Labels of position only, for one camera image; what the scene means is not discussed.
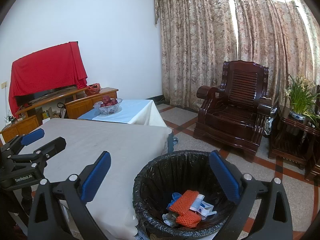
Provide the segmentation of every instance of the light blue tablecloth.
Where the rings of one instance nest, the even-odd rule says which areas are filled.
[[[81,115],[78,119],[103,121],[103,122],[120,122],[129,123],[150,100],[123,100],[114,114],[102,115],[98,109],[92,109],[89,112]]]

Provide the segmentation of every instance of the electrical outlet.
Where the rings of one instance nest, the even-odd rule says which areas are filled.
[[[1,84],[1,89],[4,89],[5,87],[7,87],[8,86],[8,83],[7,82],[3,82],[2,84]]]

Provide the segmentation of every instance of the chair backrest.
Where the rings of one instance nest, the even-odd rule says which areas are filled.
[[[317,93],[320,93],[320,85],[317,86]],[[317,99],[316,99],[315,113],[320,114],[320,95],[317,96]]]
[[[259,99],[267,95],[267,67],[243,60],[225,61],[221,87],[225,89],[223,103],[257,111]]]

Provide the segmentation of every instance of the tiled floor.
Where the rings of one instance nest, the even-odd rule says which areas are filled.
[[[157,108],[167,126],[172,128],[173,133],[179,139],[179,143],[174,147],[175,151],[193,149],[211,152],[217,149],[220,155],[235,164],[242,173],[250,173],[255,179],[271,181],[274,177],[279,177],[283,182],[291,209],[293,238],[294,240],[300,239],[320,208],[320,188],[314,185],[313,181],[304,179],[304,170],[300,170],[293,163],[281,158],[269,159],[267,138],[262,137],[254,162],[249,163],[242,158],[241,152],[237,149],[205,138],[203,138],[205,142],[194,139],[193,131],[197,113],[166,104],[158,105]],[[248,235],[259,205],[260,200],[257,200],[239,239]]]

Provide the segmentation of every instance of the potted plant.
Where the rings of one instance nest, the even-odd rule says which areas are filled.
[[[318,126],[320,116],[315,115],[314,105],[319,94],[312,94],[314,82],[303,75],[298,75],[296,78],[290,74],[289,76],[289,85],[285,93],[290,100],[290,115],[299,121],[303,121],[307,116],[313,125]]]

